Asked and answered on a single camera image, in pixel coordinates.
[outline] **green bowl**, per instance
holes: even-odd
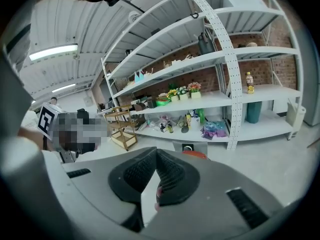
[[[170,102],[171,102],[171,99],[169,99],[169,98],[161,98],[161,100],[156,100],[155,101],[157,107],[165,106]]]

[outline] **white wall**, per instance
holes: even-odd
[[[97,106],[93,99],[92,105],[89,107],[86,106],[84,98],[87,95],[92,98],[91,91],[81,91],[63,98],[58,98],[58,103],[61,108],[67,112],[77,112],[79,109],[85,109],[85,111],[88,111],[89,113],[97,113]]]

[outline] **juice bottle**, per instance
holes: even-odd
[[[248,94],[254,94],[255,93],[255,87],[254,87],[254,78],[250,74],[250,72],[246,73],[246,86]]]

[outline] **wooden cart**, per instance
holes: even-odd
[[[108,123],[108,127],[111,127],[113,129],[118,130],[116,133],[113,133],[111,135],[111,139],[114,143],[118,144],[120,147],[124,148],[126,151],[129,151],[129,148],[131,148],[134,144],[138,142],[137,136],[135,133],[135,128],[132,125],[131,122],[131,116],[129,107],[131,105],[125,105],[125,106],[117,106],[112,108],[111,114],[105,114],[104,117],[108,122],[107,118],[114,118],[115,120],[111,123]],[[127,108],[127,111],[120,111],[120,109]],[[119,117],[129,115],[129,121],[122,121],[119,120]],[[124,128],[130,126],[132,128],[132,133],[124,132]]]

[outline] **white metal shelf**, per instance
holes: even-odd
[[[188,0],[163,0],[157,3],[123,31],[107,52],[103,62],[121,62],[126,57],[125,51],[135,49],[149,39],[152,31],[164,29],[191,13]]]
[[[190,129],[187,133],[182,133],[181,128],[179,126],[173,127],[173,133],[161,132],[154,130],[147,126],[147,128],[143,129],[142,131],[136,130],[134,131],[137,135],[145,135],[157,138],[164,138],[170,140],[181,140],[181,141],[191,141],[191,142],[228,142],[229,137],[213,137],[212,140],[202,138],[201,129],[203,126],[198,126],[196,129]],[[126,129],[125,132],[132,133],[130,129]]]
[[[204,32],[204,17],[204,13],[200,13],[197,19],[189,16],[156,33],[127,56],[108,79],[128,77],[156,59],[196,43],[198,38],[194,35],[199,36]]]
[[[260,33],[277,17],[282,16],[281,11],[270,8],[228,7],[214,12],[229,35]]]
[[[231,106],[232,100],[220,91],[207,92],[202,94],[202,98],[179,100],[170,102],[165,106],[147,108],[142,111],[131,111],[132,115],[154,114],[173,111],[187,111],[195,109],[207,109],[216,107]]]
[[[240,127],[238,141],[258,140],[290,133],[292,126],[271,110],[262,111],[258,123],[245,121]]]
[[[240,61],[251,59],[262,60],[296,54],[296,49],[273,46],[244,47],[234,49],[234,51],[238,60]],[[128,86],[127,88],[114,94],[113,97],[116,98],[121,95],[134,93],[151,85],[157,84],[161,81],[168,80],[170,78],[177,77],[196,70],[205,69],[218,63],[225,63],[225,57],[222,51],[216,51],[213,53],[188,59],[174,64],[168,68],[162,69],[152,74],[150,77],[145,77],[144,80]]]
[[[281,15],[281,12],[275,9],[246,7],[222,8],[216,10],[216,13],[229,34],[261,32]],[[197,43],[195,35],[199,36],[204,32],[203,18],[205,18],[203,12],[197,19],[189,16],[162,29],[138,47],[132,46],[134,51],[115,68],[108,79],[128,77],[136,70],[156,62],[169,53]]]
[[[238,61],[250,61],[297,55],[297,50],[278,46],[258,46],[236,48],[234,53]]]
[[[214,9],[219,9],[223,6],[223,0],[208,1]],[[145,40],[151,37],[152,31],[158,28],[163,30],[177,20],[188,17],[192,13],[190,2],[191,0],[163,0],[154,5],[143,15],[138,17],[136,21],[132,23],[126,30],[123,31],[123,33],[115,41],[111,49],[107,52],[103,62],[121,62],[126,57],[125,50],[135,49],[136,47],[138,47]],[[271,15],[268,12],[266,12],[266,15],[261,15],[259,14],[259,12],[252,14],[249,11],[244,11],[241,15],[237,15],[237,12],[235,11],[234,16],[232,17],[227,14],[222,14],[222,17],[226,17],[225,23],[229,25],[230,29],[232,29],[233,22],[238,22],[238,18],[239,21],[240,18],[242,18],[242,21],[248,19],[248,21],[250,22],[246,27],[243,26],[243,32],[249,31],[251,27],[252,32],[261,31],[261,29],[259,29],[258,27],[258,23],[261,23],[262,25],[263,23],[266,24],[268,21],[268,17],[270,16]],[[241,28],[242,21],[237,24],[238,28]]]
[[[285,100],[300,97],[302,94],[298,90],[290,89],[275,84],[262,84],[254,86],[254,94],[247,93],[247,87],[242,89],[242,102],[264,102]]]
[[[177,77],[179,75],[183,75],[195,70],[199,70],[201,68],[210,67],[211,65],[214,65],[216,63],[221,63],[223,58],[223,52],[217,51],[182,61],[170,67],[164,68],[149,77],[145,77],[144,80],[128,86],[127,88],[113,95],[113,97],[116,98],[121,95],[137,92],[138,90],[157,84],[161,81]]]

